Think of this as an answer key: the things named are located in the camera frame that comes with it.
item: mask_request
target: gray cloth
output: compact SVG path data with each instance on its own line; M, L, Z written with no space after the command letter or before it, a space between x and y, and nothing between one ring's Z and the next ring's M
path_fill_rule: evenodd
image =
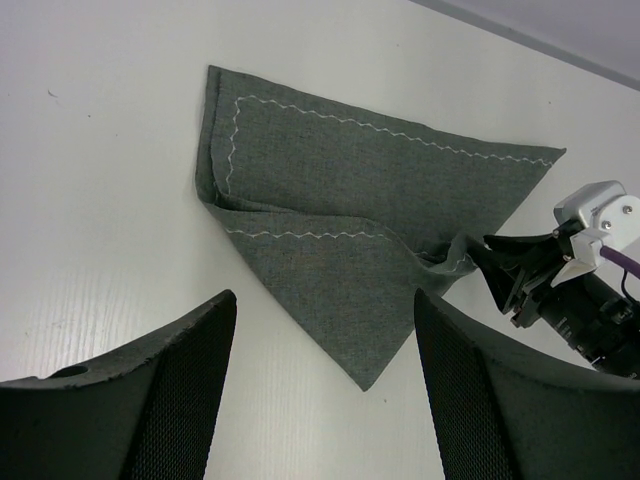
M367 390L417 288L474 268L564 150L487 143L210 67L196 186L258 278Z

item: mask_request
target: tabletop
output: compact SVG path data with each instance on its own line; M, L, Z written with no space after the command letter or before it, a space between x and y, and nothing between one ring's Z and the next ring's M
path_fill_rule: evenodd
M0 381L101 354L230 288L238 324L207 478L444 478L415 336L362 393L197 200L210 64L483 140L567 147L504 225L514 235L548 232L585 183L640 192L640 92L409 0L0 3ZM543 322L512 327L478 272L446 298L584 364Z

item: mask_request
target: table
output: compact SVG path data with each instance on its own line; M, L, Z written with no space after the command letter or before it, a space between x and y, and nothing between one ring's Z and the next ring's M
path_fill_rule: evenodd
M196 199L209 64L462 135L567 147L507 234L549 231L553 205L586 182L640 192L640 93L408 0L0 4L0 380L49 375L231 288L207 478L443 478L415 337L362 393ZM447 299L581 363L542 322L513 328L477 272Z

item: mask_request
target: silver metal part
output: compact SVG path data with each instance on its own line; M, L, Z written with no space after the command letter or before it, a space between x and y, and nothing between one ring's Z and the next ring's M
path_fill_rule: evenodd
M592 219L598 216L600 209L626 193L622 184L615 180L590 183L558 203L553 215L558 225L578 220L584 228L597 227Z

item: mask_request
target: dark green fabric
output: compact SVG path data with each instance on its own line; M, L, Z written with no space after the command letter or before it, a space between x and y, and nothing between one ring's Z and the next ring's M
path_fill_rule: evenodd
M196 186L255 274L366 390L413 329L416 288L443 294L473 269L457 234L495 232L563 153L210 67Z

